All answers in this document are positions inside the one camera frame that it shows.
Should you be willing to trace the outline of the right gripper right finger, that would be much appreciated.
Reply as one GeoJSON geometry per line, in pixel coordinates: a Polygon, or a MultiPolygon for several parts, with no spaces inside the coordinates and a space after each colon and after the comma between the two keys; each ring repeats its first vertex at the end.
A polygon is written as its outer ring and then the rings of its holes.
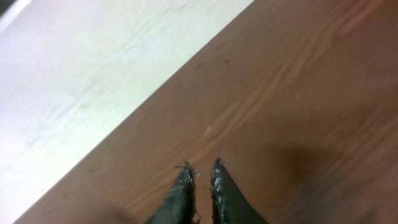
{"type": "Polygon", "coordinates": [[[268,224],[245,199],[219,157],[213,163],[210,190],[214,224],[268,224]]]}

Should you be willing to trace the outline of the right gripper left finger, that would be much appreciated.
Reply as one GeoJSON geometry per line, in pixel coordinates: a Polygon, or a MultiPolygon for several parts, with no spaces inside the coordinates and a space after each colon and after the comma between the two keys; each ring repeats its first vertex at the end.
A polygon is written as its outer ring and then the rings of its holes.
{"type": "Polygon", "coordinates": [[[194,224],[197,213],[194,167],[185,161],[162,203],[145,224],[194,224]]]}

